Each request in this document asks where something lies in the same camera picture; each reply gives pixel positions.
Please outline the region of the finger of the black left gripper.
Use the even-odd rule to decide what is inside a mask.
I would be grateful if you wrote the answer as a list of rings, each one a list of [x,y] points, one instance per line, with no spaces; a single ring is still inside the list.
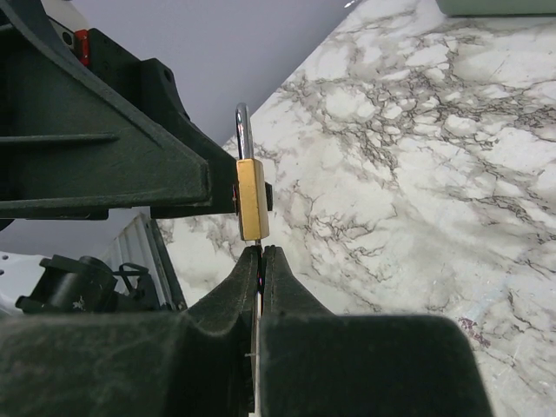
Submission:
[[[172,71],[156,59],[149,61],[149,117],[205,163],[194,186],[199,202],[171,202],[153,207],[154,217],[231,214],[263,217],[272,208],[272,188],[255,159],[236,160],[195,126],[186,114]]]

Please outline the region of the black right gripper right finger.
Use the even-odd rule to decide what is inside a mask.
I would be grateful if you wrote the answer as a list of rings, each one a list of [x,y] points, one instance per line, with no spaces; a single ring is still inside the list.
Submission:
[[[489,416],[471,346],[448,318],[336,315],[265,251],[260,409],[265,416]]]

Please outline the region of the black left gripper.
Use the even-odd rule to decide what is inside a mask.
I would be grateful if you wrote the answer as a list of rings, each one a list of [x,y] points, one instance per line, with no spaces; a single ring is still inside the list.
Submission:
[[[1,4],[1,216],[199,202],[205,163],[149,117],[149,60],[38,1]]]

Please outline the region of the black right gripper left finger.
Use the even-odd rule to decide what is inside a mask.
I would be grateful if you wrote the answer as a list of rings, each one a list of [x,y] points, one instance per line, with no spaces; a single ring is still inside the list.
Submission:
[[[94,258],[42,259],[1,321],[4,416],[246,416],[257,251],[183,311],[146,311]]]

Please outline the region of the small brass padlock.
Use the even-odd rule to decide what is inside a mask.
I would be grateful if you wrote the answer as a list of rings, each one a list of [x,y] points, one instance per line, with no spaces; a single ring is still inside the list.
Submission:
[[[235,130],[238,145],[236,162],[241,238],[245,242],[269,236],[268,202],[263,165],[255,158],[250,113],[246,103],[235,109]]]

